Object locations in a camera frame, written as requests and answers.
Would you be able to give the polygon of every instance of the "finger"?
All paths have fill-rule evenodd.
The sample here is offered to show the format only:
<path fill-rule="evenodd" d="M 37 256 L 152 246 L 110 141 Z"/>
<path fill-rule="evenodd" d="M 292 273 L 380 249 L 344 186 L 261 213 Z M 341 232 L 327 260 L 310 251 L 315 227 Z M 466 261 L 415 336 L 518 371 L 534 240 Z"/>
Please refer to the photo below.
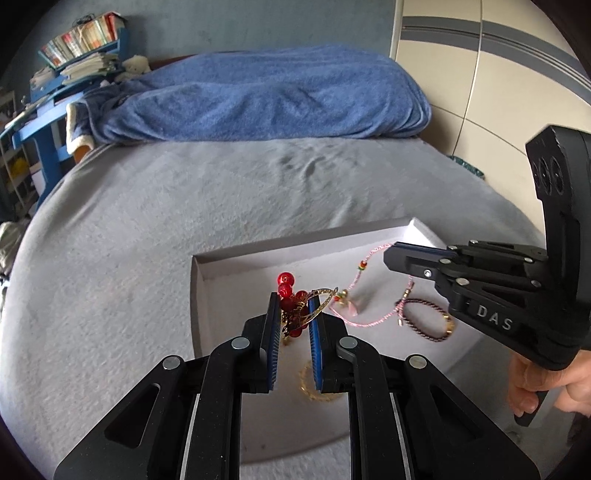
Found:
<path fill-rule="evenodd" d="M 524 360 L 524 357 L 517 353 L 511 355 L 511 360 L 509 361 L 509 384 L 514 384 L 518 387 L 523 386 L 525 370 L 528 366 Z"/>
<path fill-rule="evenodd" d="M 589 369 L 591 358 L 581 353 L 577 354 L 569 367 L 559 371 L 546 370 L 530 363 L 525 369 L 524 376 L 521 379 L 517 378 L 515 384 L 530 391 L 545 391 L 579 382 L 591 374 Z"/>
<path fill-rule="evenodd" d="M 516 416 L 521 417 L 524 414 L 524 411 L 519 408 L 509 396 L 507 396 L 507 404 Z"/>
<path fill-rule="evenodd" d="M 538 397 L 535 393 L 509 384 L 507 389 L 507 403 L 517 414 L 517 411 L 533 413 L 538 407 Z"/>
<path fill-rule="evenodd" d="M 562 411 L 578 411 L 583 415 L 591 415 L 591 405 L 573 400 L 566 390 L 563 390 L 560 393 L 556 399 L 556 402 L 554 403 L 554 406 Z"/>
<path fill-rule="evenodd" d="M 591 405 L 591 377 L 567 385 L 566 391 L 574 401 Z"/>

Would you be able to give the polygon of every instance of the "gold bracelet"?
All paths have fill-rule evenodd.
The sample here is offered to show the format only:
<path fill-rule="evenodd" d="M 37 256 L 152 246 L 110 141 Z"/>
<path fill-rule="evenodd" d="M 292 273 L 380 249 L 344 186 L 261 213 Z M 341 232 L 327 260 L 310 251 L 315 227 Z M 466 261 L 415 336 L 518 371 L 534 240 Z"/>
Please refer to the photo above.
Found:
<path fill-rule="evenodd" d="M 316 390 L 311 361 L 308 361 L 304 368 L 300 370 L 300 390 L 302 390 L 304 395 L 309 399 L 314 401 L 333 401 L 343 395 L 342 393 L 320 393 Z"/>

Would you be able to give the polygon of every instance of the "blue towel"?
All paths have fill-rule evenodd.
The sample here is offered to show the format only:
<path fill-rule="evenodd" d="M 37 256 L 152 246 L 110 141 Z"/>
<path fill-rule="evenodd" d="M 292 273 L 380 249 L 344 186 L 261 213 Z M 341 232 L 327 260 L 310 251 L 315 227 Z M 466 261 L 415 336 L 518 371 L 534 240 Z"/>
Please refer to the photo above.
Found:
<path fill-rule="evenodd" d="M 72 139 L 410 137 L 431 119 L 391 59 L 344 46 L 197 55 L 74 104 Z"/>

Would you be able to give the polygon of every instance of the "small bead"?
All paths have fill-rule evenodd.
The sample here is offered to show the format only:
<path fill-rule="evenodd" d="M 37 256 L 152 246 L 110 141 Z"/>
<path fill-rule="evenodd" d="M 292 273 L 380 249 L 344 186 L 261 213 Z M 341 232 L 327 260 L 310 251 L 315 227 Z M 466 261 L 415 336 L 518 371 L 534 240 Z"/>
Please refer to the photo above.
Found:
<path fill-rule="evenodd" d="M 283 272 L 277 277 L 277 285 L 281 285 L 282 283 L 287 283 L 290 287 L 293 287 L 296 280 L 291 273 Z"/>
<path fill-rule="evenodd" d="M 279 305 L 281 306 L 281 310 L 284 312 L 291 312 L 296 307 L 296 303 L 291 298 L 281 299 Z"/>
<path fill-rule="evenodd" d="M 289 285 L 288 283 L 280 283 L 277 287 L 277 293 L 282 299 L 288 299 L 291 297 L 293 289 L 291 288 L 291 285 Z"/>
<path fill-rule="evenodd" d="M 306 301 L 306 297 L 308 296 L 308 292 L 305 290 L 300 290 L 294 295 L 295 301 Z"/>

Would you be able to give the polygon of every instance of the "white box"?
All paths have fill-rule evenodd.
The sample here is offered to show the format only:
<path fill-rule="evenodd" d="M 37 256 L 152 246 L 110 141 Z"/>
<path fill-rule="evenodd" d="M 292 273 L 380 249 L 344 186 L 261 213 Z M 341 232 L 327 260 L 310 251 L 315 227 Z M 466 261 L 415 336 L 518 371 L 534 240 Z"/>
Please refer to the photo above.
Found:
<path fill-rule="evenodd" d="M 404 241 L 444 248 L 441 240 L 417 219 L 388 228 L 383 223 L 365 225 L 365 229 L 334 229 L 193 257 L 191 323 L 196 356 L 207 355 L 220 343 L 240 335 L 246 320 L 265 313 L 280 272 L 294 274 L 295 290 L 346 288 L 359 261 L 378 245 Z M 407 282 L 407 275 L 387 269 L 381 252 L 375 254 L 351 294 L 359 309 L 359 315 L 351 320 L 369 323 L 388 313 Z M 432 282 L 415 282 L 411 297 L 447 306 Z M 412 304 L 405 312 L 433 335 L 445 332 L 445 322 L 434 310 Z M 348 326 L 348 332 L 371 343 L 383 355 L 404 359 L 421 353 L 443 372 L 481 337 L 477 330 L 458 323 L 448 340 L 435 343 L 408 326 L 399 326 L 395 317 L 371 328 Z M 243 462 L 296 453 L 349 433 L 345 395 L 327 403 L 313 401 L 300 391 L 298 374 L 309 360 L 310 341 L 305 330 L 289 345 L 281 345 L 275 390 L 269 395 L 243 396 Z"/>

